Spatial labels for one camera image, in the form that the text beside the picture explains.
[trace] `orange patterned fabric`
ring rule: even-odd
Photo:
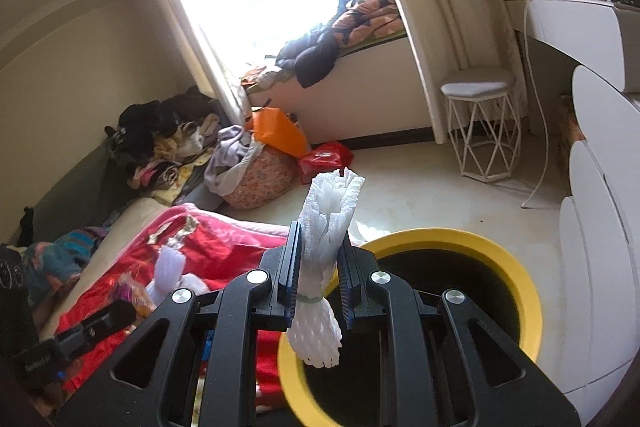
[[[335,41],[341,48],[404,29],[396,0],[353,0],[352,4],[332,26]]]
[[[239,210],[256,208],[291,190],[297,176],[298,165],[291,156],[265,145],[238,187],[223,198]]]

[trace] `orange bag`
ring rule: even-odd
[[[254,112],[254,137],[296,158],[309,151],[309,143],[296,124],[276,107],[264,107]]]

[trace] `metal screw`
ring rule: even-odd
[[[462,304],[465,301],[465,294],[460,290],[449,290],[444,294],[444,298],[451,304]]]
[[[177,304],[183,304],[191,299],[191,292],[187,288],[180,288],[171,295],[173,301]]]
[[[246,275],[246,279],[251,284],[260,284],[265,282],[268,278],[269,274],[264,270],[251,270],[251,272]]]
[[[376,284],[386,284],[391,280],[391,276],[387,272],[377,271],[371,274],[371,280]]]

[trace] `tiled floor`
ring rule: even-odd
[[[558,216],[566,186],[553,158],[545,182],[530,202],[520,204],[538,182],[543,140],[526,136],[514,178],[485,185],[463,178],[449,144],[418,143],[356,151],[351,169],[366,178],[350,226],[353,237],[369,241],[398,230],[449,227],[468,230],[505,247],[524,265],[543,307],[543,344],[538,364],[553,380],[562,325],[564,288]],[[288,225],[297,219],[308,190],[295,187],[260,208],[218,211],[238,219]]]

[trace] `cable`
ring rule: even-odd
[[[530,4],[529,2],[525,4],[524,15],[522,16],[522,31],[524,33],[524,55],[527,61],[527,69],[529,70],[529,78],[531,79],[531,87],[533,87],[533,93],[536,95],[536,102],[538,103],[538,109],[540,110],[540,117],[542,118],[542,127],[545,130],[545,166],[542,169],[542,175],[540,176],[540,181],[538,181],[538,185],[536,185],[536,188],[532,190],[529,197],[520,206],[525,210],[531,208],[530,206],[527,206],[527,203],[529,203],[530,199],[534,196],[534,194],[540,188],[540,185],[542,185],[542,182],[545,179],[545,175],[546,175],[546,168],[549,165],[549,129],[546,126],[545,113],[544,111],[542,111],[542,103],[540,102],[540,97],[538,95],[538,88],[536,87],[536,81],[533,78],[533,68],[531,67],[531,59],[529,58],[529,36],[527,35],[527,15],[529,13],[529,4]]]

